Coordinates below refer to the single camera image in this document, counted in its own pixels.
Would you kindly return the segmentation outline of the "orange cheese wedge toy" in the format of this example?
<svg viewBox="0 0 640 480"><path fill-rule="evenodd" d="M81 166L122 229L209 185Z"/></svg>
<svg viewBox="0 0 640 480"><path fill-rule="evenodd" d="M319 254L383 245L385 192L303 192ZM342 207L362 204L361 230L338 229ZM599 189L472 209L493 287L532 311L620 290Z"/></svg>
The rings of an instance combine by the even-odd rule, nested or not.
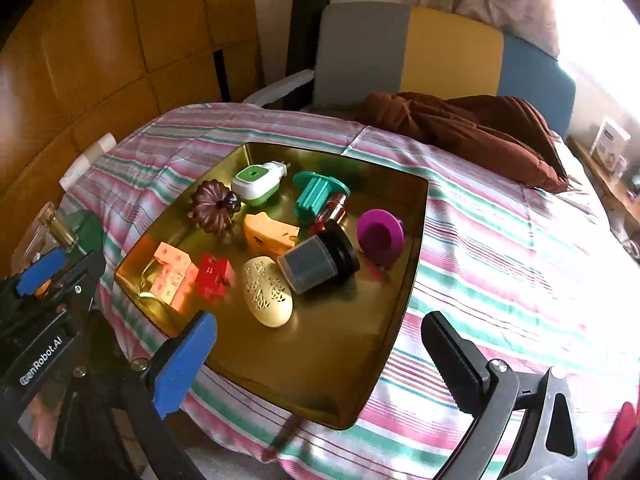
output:
<svg viewBox="0 0 640 480"><path fill-rule="evenodd" d="M247 214L243 220L247 246L256 255L277 258L298 242L299 227L274 220L265 211Z"/></svg>

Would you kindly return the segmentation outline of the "yellow carved egg case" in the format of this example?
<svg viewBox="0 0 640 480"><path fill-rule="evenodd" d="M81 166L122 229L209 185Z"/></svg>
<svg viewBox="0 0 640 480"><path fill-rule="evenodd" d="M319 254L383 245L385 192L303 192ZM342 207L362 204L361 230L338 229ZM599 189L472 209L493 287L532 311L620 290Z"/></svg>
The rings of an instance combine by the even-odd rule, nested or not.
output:
<svg viewBox="0 0 640 480"><path fill-rule="evenodd" d="M266 256L251 258L241 276L244 300L256 320L270 328L285 325L293 313L293 297L277 263Z"/></svg>

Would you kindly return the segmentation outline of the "brown pumpkin shaped lid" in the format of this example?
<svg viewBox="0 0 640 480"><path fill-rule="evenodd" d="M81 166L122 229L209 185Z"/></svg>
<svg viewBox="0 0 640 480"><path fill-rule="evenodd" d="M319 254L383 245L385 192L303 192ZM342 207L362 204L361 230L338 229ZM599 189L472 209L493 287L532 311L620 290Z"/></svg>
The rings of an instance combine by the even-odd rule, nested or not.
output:
<svg viewBox="0 0 640 480"><path fill-rule="evenodd" d="M233 216L242 200L218 180L203 181L191 195L189 217L207 234L220 234L231 228Z"/></svg>

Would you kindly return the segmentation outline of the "dark red pillow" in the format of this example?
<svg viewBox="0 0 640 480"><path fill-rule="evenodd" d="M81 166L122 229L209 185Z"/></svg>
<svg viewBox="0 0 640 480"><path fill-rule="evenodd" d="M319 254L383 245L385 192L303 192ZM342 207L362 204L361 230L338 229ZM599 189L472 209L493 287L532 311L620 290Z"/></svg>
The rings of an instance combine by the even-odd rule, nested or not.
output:
<svg viewBox="0 0 640 480"><path fill-rule="evenodd" d="M544 116L514 96L443 100L418 92L372 92L357 120L436 146L530 188L550 193L568 189Z"/></svg>

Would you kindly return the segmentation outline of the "orange building block toy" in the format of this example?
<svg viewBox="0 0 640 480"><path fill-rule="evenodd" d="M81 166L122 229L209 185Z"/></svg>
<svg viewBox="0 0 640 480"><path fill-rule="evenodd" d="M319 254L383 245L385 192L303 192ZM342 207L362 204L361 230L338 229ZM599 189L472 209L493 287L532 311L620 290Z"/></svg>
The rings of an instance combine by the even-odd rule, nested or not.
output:
<svg viewBox="0 0 640 480"><path fill-rule="evenodd" d="M198 267L186 252L165 242L157 246L154 259L160 264L160 273L154 278L151 295L181 311L198 277Z"/></svg>

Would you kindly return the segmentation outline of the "grey yellow blue headboard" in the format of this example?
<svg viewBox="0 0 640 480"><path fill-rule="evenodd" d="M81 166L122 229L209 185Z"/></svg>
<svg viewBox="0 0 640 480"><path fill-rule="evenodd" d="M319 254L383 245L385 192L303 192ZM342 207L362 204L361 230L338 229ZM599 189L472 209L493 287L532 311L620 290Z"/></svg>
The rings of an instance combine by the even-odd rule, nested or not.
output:
<svg viewBox="0 0 640 480"><path fill-rule="evenodd" d="M566 136L576 84L543 50L470 18L399 3L331 4L320 24L312 105L349 110L372 92L516 96Z"/></svg>

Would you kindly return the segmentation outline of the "white green plug-in device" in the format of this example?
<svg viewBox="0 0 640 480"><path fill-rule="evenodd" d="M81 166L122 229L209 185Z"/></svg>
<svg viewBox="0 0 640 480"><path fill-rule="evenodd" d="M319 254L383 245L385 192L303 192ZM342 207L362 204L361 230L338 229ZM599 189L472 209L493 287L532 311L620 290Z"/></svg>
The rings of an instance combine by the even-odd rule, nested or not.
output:
<svg viewBox="0 0 640 480"><path fill-rule="evenodd" d="M240 196L244 204L257 207L264 204L280 188L288 175L284 162L265 162L250 165L239 171L232 179L231 191Z"/></svg>

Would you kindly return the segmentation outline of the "red building block toy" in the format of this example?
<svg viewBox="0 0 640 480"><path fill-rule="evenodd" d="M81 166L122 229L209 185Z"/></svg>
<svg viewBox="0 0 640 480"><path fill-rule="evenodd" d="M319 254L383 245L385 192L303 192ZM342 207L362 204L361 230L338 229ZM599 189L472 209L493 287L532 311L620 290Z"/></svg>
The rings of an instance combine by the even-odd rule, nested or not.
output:
<svg viewBox="0 0 640 480"><path fill-rule="evenodd" d="M195 279L198 294L207 300L224 298L233 285L235 274L227 258L202 255Z"/></svg>

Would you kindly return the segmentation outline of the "teal plastic flanged part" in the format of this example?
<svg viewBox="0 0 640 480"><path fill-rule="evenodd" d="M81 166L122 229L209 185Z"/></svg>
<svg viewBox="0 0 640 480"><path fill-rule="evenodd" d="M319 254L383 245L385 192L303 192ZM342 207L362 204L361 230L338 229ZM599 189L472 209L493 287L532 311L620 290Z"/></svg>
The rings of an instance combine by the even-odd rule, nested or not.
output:
<svg viewBox="0 0 640 480"><path fill-rule="evenodd" d="M294 214L303 224L314 221L326 201L335 193L350 195L350 189L334 177L317 174L313 171L301 171L293 177L293 185L299 189Z"/></svg>

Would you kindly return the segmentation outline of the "black cylindrical cap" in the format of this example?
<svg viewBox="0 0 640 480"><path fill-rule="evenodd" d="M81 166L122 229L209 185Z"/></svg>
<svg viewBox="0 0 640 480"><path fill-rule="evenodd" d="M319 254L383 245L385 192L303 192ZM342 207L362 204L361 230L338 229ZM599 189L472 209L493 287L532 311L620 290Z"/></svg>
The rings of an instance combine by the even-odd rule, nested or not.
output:
<svg viewBox="0 0 640 480"><path fill-rule="evenodd" d="M299 295L319 286L341 286L360 270L356 249L334 220L277 258L277 264Z"/></svg>

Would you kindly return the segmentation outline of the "gold metal tray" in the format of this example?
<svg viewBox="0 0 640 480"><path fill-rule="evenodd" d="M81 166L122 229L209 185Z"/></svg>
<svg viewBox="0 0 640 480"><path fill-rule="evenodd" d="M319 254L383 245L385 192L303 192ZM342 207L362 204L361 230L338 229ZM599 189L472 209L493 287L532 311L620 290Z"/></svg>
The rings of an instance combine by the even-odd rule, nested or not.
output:
<svg viewBox="0 0 640 480"><path fill-rule="evenodd" d="M216 374L279 408L332 429L357 420L396 340L421 251L425 179L374 162L250 142L224 156L206 179L229 184L242 170L282 162L288 177L257 208L243 207L219 234L204 232L183 192L116 270L126 296L173 337L198 312L217 321L207 359ZM295 214L303 171L349 188L341 231L356 240L363 214L382 209L404 231L388 268L361 258L343 271L308 240Z"/></svg>

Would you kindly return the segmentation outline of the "wooden shelf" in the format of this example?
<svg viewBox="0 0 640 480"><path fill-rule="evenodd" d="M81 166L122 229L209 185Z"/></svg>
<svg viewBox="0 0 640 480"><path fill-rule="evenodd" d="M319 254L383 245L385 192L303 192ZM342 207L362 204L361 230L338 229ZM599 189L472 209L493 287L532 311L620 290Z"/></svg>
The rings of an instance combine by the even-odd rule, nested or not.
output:
<svg viewBox="0 0 640 480"><path fill-rule="evenodd" d="M582 144L572 136L566 140L568 148L580 160L582 166L592 174L594 182L604 192L616 210L623 214L623 218L632 232L639 231L639 202L632 200L629 195L628 186L620 179L614 178L597 159L593 158Z"/></svg>

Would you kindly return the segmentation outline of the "striped pink green bedspread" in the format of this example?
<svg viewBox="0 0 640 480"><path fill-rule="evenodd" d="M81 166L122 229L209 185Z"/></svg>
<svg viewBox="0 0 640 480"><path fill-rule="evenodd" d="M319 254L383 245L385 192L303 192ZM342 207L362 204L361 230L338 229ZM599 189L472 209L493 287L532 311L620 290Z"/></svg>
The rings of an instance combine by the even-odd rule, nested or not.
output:
<svg viewBox="0 0 640 480"><path fill-rule="evenodd" d="M116 266L166 207L237 146L314 148L410 172L428 183L408 312L382 377L352 428L286 423L285 411L204 372L184 408L223 448L296 479L427 479L469 426L420 339L439 310L516 370L567 371L578 434L603 452L620 410L639 409L639 269L608 225L582 165L548 194L419 142L337 118L241 104L177 108L131 133L81 177L65 212L93 211L105 231L98 304L127 356L162 338L114 283Z"/></svg>

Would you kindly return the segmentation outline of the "white box on shelf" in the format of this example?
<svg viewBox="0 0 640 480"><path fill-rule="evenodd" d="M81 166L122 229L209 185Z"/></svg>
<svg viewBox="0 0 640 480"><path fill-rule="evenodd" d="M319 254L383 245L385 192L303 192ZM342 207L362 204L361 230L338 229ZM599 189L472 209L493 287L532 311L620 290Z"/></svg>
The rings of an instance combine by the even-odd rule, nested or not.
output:
<svg viewBox="0 0 640 480"><path fill-rule="evenodd" d="M631 135L623 127L611 117L605 116L589 154L596 158L605 169L612 172L630 139Z"/></svg>

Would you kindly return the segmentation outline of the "dark red perfume bottle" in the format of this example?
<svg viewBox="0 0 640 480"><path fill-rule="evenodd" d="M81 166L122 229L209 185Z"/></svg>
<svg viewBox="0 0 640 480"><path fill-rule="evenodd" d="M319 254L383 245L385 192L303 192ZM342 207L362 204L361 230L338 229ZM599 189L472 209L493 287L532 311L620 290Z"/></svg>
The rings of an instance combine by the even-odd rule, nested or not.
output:
<svg viewBox="0 0 640 480"><path fill-rule="evenodd" d="M326 227L326 222L330 220L340 223L346 214L347 199L348 196L344 193L331 195L316 215L316 218L314 218L314 222L309 228L309 233L316 234L323 231Z"/></svg>

